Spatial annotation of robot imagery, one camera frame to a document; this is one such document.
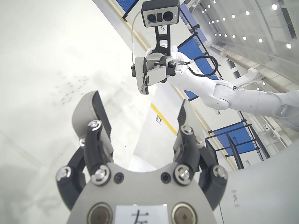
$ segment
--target black frame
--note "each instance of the black frame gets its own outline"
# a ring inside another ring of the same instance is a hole
[[[259,155],[262,159],[263,159],[263,156],[261,155],[260,150],[263,152],[263,154],[264,154],[264,156],[265,156],[266,159],[270,158],[270,155],[269,155],[268,151],[266,150],[265,146],[263,145],[262,141],[261,141],[260,138],[258,137],[257,133],[256,133],[255,130],[253,129],[252,124],[248,124],[246,119],[242,119],[242,121],[237,122],[237,123],[235,123],[235,124],[232,124],[232,125],[230,125],[230,126],[234,126],[234,125],[237,125],[237,124],[240,124],[240,123],[246,123],[246,125],[241,126],[241,127],[238,127],[238,128],[235,128],[235,129],[232,129],[232,130],[229,130],[229,131],[226,131],[226,132],[223,132],[223,133],[219,133],[219,134],[217,134],[217,135],[212,135],[212,136],[210,136],[210,137],[207,137],[207,138],[205,139],[205,142],[206,142],[206,148],[207,148],[207,150],[210,152],[210,154],[211,154],[214,158],[216,158],[216,161],[217,161],[217,162],[218,162],[217,151],[226,150],[226,149],[229,149],[229,148],[232,149],[232,151],[233,151],[233,155],[232,155],[232,156],[234,156],[234,158],[235,158],[235,160],[236,160],[236,164],[237,164],[238,169],[243,169],[243,168],[244,168],[244,165],[243,165],[243,162],[242,162],[242,160],[241,160],[241,158],[240,158],[240,154],[242,154],[242,153],[239,153],[239,152],[238,152],[238,150],[237,150],[237,146],[239,146],[239,145],[243,145],[243,144],[247,144],[247,143],[257,143],[258,146],[256,146],[256,148],[253,149],[253,150],[251,150],[251,151],[257,151],[258,155]],[[229,133],[232,132],[232,131],[236,131],[236,130],[242,129],[242,128],[246,128],[246,127],[248,127],[248,129],[249,129],[249,131],[250,131],[250,134],[251,134],[251,137],[252,137],[253,139],[250,140],[250,141],[246,141],[246,142],[244,142],[244,143],[240,143],[240,144],[235,145],[234,142],[232,141],[232,139],[231,139]],[[216,130],[209,130],[208,133],[211,134],[211,133],[213,133],[213,132],[215,132],[215,131],[218,131],[218,130],[221,130],[221,129],[223,129],[223,128],[216,129]],[[210,143],[208,140],[209,140],[210,138],[214,138],[214,137],[217,137],[217,136],[220,136],[220,135],[224,135],[224,134],[226,134],[230,146],[229,146],[229,147],[224,147],[224,148],[221,148],[221,149],[217,149],[217,150],[214,149],[213,146],[211,145],[211,143]]]

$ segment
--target white label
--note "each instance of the white label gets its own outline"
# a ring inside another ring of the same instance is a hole
[[[167,205],[116,206],[115,224],[168,224]]]

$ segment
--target ceiling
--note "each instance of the ceiling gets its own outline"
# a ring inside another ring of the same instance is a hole
[[[224,48],[299,82],[299,43],[294,35],[297,33],[299,37],[299,0],[213,1],[202,0],[197,7],[205,23],[201,28],[210,27],[208,31],[213,32],[207,36],[217,37],[217,42],[226,44]],[[278,6],[277,10],[272,9],[273,4]],[[286,10],[289,17],[283,14]],[[287,48],[287,43],[291,44],[291,49]]]

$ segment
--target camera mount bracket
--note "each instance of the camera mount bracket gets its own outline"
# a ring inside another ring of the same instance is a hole
[[[160,34],[158,26],[155,26],[156,32],[156,47],[152,53],[162,53],[166,56],[171,56],[171,45],[170,45],[170,25],[167,25],[167,33]],[[167,40],[167,48],[160,45],[160,41]]]

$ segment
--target round sensor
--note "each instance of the round sensor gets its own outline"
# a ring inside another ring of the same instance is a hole
[[[163,14],[163,19],[165,21],[171,21],[173,19],[173,13],[170,11],[167,11]]]
[[[155,23],[156,20],[157,20],[157,18],[156,18],[156,14],[149,14],[149,15],[147,16],[147,20],[148,20],[149,23]]]

